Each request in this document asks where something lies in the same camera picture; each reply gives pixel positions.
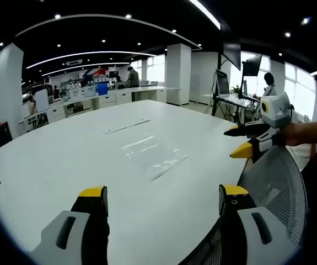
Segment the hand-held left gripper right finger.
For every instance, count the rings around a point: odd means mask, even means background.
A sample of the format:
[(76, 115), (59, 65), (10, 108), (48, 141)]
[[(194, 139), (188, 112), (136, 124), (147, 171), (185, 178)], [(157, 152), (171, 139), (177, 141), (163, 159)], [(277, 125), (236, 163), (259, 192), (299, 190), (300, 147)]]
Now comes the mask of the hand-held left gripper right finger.
[(286, 264), (296, 253), (286, 226), (243, 187), (219, 186), (219, 214), (221, 264)]

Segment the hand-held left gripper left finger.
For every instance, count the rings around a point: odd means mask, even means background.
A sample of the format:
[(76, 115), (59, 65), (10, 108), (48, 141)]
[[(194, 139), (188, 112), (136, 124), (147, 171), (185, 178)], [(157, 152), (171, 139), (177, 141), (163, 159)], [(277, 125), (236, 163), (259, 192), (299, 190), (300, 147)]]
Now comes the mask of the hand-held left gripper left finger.
[(42, 230), (30, 256), (36, 264), (108, 264), (109, 234), (107, 187), (87, 188)]

